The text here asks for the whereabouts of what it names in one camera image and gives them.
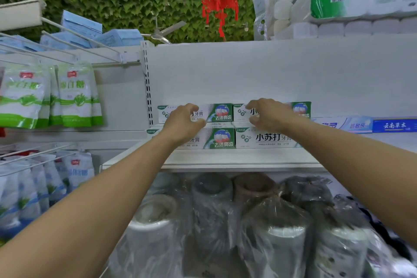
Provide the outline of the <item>person's left hand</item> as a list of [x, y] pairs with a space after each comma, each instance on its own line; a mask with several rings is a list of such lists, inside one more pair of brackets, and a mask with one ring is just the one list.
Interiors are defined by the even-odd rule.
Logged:
[[180, 105], [171, 112], [160, 134], [174, 147], [188, 142], [200, 131], [200, 129], [191, 128], [192, 120], [190, 118], [198, 109], [199, 107], [192, 103]]

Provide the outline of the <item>person's right hand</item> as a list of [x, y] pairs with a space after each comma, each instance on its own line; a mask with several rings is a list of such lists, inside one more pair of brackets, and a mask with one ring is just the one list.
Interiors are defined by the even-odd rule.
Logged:
[[301, 119], [288, 105], [268, 98], [251, 100], [247, 109], [255, 109], [263, 121], [263, 131], [285, 133], [289, 125]]

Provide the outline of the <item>green white toothpaste box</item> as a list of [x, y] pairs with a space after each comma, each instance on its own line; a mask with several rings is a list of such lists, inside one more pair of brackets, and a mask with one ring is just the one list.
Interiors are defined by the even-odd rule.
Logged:
[[236, 149], [302, 148], [295, 140], [281, 133], [268, 133], [255, 126], [235, 126]]
[[235, 127], [230, 122], [209, 123], [176, 149], [236, 149]]
[[[311, 102], [310, 101], [294, 101], [285, 102], [297, 114], [310, 118], [311, 117]], [[235, 122], [249, 122], [252, 116], [258, 116], [255, 109], [247, 109], [246, 104], [232, 104], [233, 106], [233, 121]]]
[[[178, 108], [178, 105], [159, 105], [158, 120], [164, 124], [169, 118], [171, 112]], [[233, 121], [233, 104], [232, 103], [215, 103], [199, 105], [198, 111], [190, 116], [192, 121], [204, 119], [206, 122], [232, 122]]]

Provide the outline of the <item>person's left forearm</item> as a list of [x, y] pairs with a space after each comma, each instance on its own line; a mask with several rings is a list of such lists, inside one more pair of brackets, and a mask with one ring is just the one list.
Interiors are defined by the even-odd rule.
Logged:
[[0, 278], [97, 278], [168, 156], [196, 133], [164, 128], [0, 248]]

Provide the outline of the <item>person's right forearm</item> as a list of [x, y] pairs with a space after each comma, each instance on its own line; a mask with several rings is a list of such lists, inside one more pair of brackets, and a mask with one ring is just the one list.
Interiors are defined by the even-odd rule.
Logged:
[[361, 135], [279, 116], [294, 139], [379, 220], [417, 249], [417, 153]]

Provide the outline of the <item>white metal shelf board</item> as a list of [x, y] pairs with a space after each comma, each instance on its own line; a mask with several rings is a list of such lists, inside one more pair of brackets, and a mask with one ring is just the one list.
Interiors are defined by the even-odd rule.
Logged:
[[[417, 132], [362, 134], [417, 153]], [[144, 144], [140, 140], [126, 151], [103, 163], [100, 170], [116, 164]], [[161, 167], [163, 172], [322, 172], [324, 167], [303, 148], [188, 149], [175, 150]]]

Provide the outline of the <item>white slotted shelf upright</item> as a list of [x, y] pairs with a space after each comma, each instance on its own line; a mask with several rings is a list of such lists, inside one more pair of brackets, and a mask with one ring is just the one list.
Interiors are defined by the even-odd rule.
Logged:
[[149, 63], [148, 63], [148, 50], [154, 47], [154, 44], [150, 41], [141, 41], [141, 58], [140, 64], [143, 70], [144, 79], [145, 79], [145, 91], [146, 91], [146, 102], [147, 102], [147, 112], [148, 112], [148, 124], [149, 127], [152, 127], [158, 120], [153, 118], [153, 107], [152, 107], [152, 98], [151, 98], [151, 85], [149, 77]]

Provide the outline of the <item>white light-blue toothpaste box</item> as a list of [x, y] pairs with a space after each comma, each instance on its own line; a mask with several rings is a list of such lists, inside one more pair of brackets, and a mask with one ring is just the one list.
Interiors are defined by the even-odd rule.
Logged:
[[374, 122], [374, 119], [368, 116], [316, 117], [311, 120], [315, 123], [355, 134], [372, 133]]

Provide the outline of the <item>white ceiling fan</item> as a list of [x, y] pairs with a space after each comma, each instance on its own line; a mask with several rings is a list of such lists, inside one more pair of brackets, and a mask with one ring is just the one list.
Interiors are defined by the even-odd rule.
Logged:
[[165, 28], [163, 30], [159, 29], [158, 26], [158, 17], [154, 16], [155, 19], [155, 29], [153, 33], [141, 33], [143, 37], [152, 38], [153, 40], [160, 41], [164, 44], [172, 44], [166, 37], [168, 34], [174, 32], [175, 30], [178, 30], [182, 27], [184, 27], [187, 23], [184, 21], [177, 22], [168, 28]]

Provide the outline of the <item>white green sugar bag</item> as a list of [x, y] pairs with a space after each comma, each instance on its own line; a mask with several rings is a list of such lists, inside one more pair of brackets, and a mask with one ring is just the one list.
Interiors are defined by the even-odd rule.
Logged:
[[57, 67], [57, 80], [63, 126], [91, 127], [91, 67], [61, 64]]
[[58, 88], [55, 66], [44, 66], [43, 71], [45, 88], [42, 106], [40, 108], [38, 120], [35, 125], [36, 129], [43, 129], [50, 126], [61, 126], [63, 124], [60, 104], [60, 92]]
[[91, 125], [92, 126], [102, 126], [103, 125], [103, 115], [101, 108], [101, 101], [98, 94], [95, 73], [91, 65], [88, 66], [88, 76], [90, 82], [90, 92], [91, 92]]
[[47, 127], [50, 77], [50, 69], [42, 65], [7, 65], [0, 86], [0, 127]]

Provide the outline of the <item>pile of plastic-wrapped rolls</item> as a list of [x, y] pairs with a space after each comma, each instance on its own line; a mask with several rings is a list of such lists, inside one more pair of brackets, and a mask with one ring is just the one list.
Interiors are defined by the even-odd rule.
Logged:
[[417, 251], [322, 176], [159, 173], [109, 278], [417, 278]]

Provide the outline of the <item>clear toilet roll pack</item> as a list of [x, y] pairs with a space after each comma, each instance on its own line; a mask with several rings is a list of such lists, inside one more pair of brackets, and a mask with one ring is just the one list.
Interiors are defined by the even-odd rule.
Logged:
[[253, 0], [255, 41], [272, 40], [291, 24], [308, 22], [311, 0]]

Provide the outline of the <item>light blue packet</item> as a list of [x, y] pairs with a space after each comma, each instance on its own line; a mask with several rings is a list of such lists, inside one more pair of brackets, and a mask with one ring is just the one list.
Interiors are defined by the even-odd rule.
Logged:
[[138, 29], [112, 29], [97, 35], [94, 39], [108, 47], [138, 46], [144, 37]]
[[88, 40], [67, 31], [52, 33], [51, 35], [59, 41], [50, 38], [48, 35], [42, 35], [39, 44], [61, 50], [76, 50], [77, 46], [84, 49], [92, 48]]
[[101, 23], [67, 10], [64, 10], [62, 13], [61, 26], [91, 39], [96, 38], [103, 33], [103, 26]]
[[45, 49], [42, 46], [40, 46], [39, 43], [33, 42], [20, 35], [12, 35], [12, 37], [0, 36], [0, 54], [10, 54], [11, 51], [13, 51], [14, 49], [11, 49], [4, 45], [12, 46], [18, 49], [28, 50], [31, 52], [45, 51]]

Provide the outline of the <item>dark blue toothpaste box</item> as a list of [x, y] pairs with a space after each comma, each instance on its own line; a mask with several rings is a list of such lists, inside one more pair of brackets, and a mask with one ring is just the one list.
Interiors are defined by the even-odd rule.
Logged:
[[372, 133], [417, 133], [417, 117], [374, 118]]

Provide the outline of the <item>white toilet roll pack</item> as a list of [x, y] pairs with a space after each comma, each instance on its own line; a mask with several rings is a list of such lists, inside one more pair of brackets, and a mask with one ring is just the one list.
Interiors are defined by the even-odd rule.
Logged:
[[417, 17], [384, 18], [375, 21], [356, 20], [352, 22], [310, 22], [292, 23], [279, 26], [277, 21], [270, 40], [292, 40], [304, 38], [356, 37], [360, 35], [417, 34]]

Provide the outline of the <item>row of white blue bags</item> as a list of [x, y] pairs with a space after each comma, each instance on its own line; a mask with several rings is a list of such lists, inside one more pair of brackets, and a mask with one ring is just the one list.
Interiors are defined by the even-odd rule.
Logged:
[[[0, 171], [16, 170], [23, 165], [30, 166], [68, 153], [67, 150], [58, 150], [44, 157], [5, 165], [0, 167]], [[2, 161], [27, 155], [16, 154]], [[0, 247], [94, 176], [92, 155], [77, 152], [42, 166], [0, 177]]]

